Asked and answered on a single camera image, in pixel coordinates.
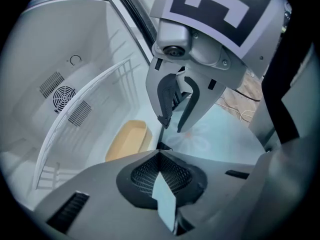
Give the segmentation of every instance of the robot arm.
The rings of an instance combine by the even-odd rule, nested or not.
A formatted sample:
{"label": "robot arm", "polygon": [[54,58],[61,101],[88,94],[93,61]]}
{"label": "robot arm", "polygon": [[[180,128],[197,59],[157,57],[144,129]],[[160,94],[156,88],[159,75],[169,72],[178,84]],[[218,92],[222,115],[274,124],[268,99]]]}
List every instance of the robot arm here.
{"label": "robot arm", "polygon": [[[173,113],[177,78],[182,78],[180,83],[192,89],[192,95],[178,123],[178,132],[186,132],[213,106],[226,87],[236,89],[241,85],[247,69],[258,77],[266,71],[281,34],[285,4],[284,0],[266,1],[255,1],[256,6],[264,5],[264,10],[260,11],[260,18],[257,18],[256,25],[251,29],[252,33],[241,24],[238,27],[225,25],[234,33],[238,31],[239,35],[249,33],[241,43],[219,28],[217,22],[221,18],[204,27],[204,23],[209,23],[203,17],[200,19],[196,13],[188,17],[171,13],[174,6],[181,2],[184,2],[181,6],[187,7],[183,13],[185,10],[195,10],[190,0],[155,0],[150,16],[160,20],[156,42],[152,46],[154,58],[147,74],[146,89],[152,108],[165,128],[169,126]],[[171,10],[166,12],[170,3]],[[227,4],[225,6],[232,11],[228,17],[226,7],[212,9],[215,12],[222,10],[221,14],[226,14],[222,18],[223,24],[227,20],[232,23],[232,15],[239,17],[237,9]],[[199,14],[204,13],[201,4],[198,4],[196,10]],[[177,76],[182,67],[185,68],[184,73]]]}

